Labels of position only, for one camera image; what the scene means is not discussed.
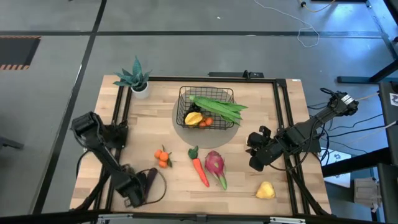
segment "toy carrot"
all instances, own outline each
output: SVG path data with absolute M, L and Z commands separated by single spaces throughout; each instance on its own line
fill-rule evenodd
M 199 150 L 198 146 L 195 146 L 195 148 L 193 149 L 189 149 L 188 156 L 189 158 L 192 159 L 193 167 L 198 172 L 201 181 L 206 185 L 206 187 L 209 187 L 210 185 L 209 182 L 207 181 L 206 174 L 203 171 L 203 168 L 201 167 L 200 159 L 198 159 L 198 150 Z

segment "dragon fruit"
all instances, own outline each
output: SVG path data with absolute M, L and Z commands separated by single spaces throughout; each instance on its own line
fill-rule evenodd
M 226 179 L 224 176 L 224 160 L 221 155 L 216 151 L 211 151 L 206 156 L 205 168 L 208 172 L 213 174 L 222 184 L 226 190 Z

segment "black wire basket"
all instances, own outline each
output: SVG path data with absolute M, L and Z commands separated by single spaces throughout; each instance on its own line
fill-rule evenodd
M 189 113 L 189 109 L 193 102 L 189 98 L 190 95 L 205 96 L 214 100 L 220 100 L 228 103 L 234 103 L 234 91 L 230 88 L 201 87 L 201 86 L 182 86 L 178 95 L 177 105 L 177 124 L 183 128 L 201 128 L 201 129 L 220 129 L 226 130 L 232 128 L 234 123 L 225 121 L 220 115 L 200 108 L 200 113 L 205 117 L 211 117 L 213 123 L 209 126 L 187 125 L 185 117 Z

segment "orange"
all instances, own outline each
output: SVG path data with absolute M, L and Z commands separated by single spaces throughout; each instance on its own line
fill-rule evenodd
M 200 124 L 199 124 L 199 128 L 204 128 L 206 126 L 206 122 L 204 122 L 204 121 L 202 121 Z
M 159 166 L 161 168 L 166 168 L 167 167 L 167 163 L 165 161 L 159 161 Z
M 155 158 L 156 158 L 156 159 L 159 159 L 159 157 L 160 157 L 160 155 L 161 155 L 162 152 L 163 152 L 163 151 L 160 150 L 160 149 L 156 150 L 156 152 L 155 152 Z
M 167 159 L 169 159 L 169 155 L 167 154 L 167 152 L 162 152 L 162 153 L 160 154 L 159 159 L 160 159 L 161 161 L 166 162 Z
M 211 124 L 213 124 L 213 118 L 206 118 L 205 123 L 207 126 L 210 126 Z

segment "white pot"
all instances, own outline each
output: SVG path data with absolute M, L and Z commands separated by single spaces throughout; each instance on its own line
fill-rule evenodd
M 136 91 L 132 87 L 132 95 L 135 96 L 137 99 L 145 99 L 149 96 L 149 82 L 147 82 L 147 86 L 142 91 Z

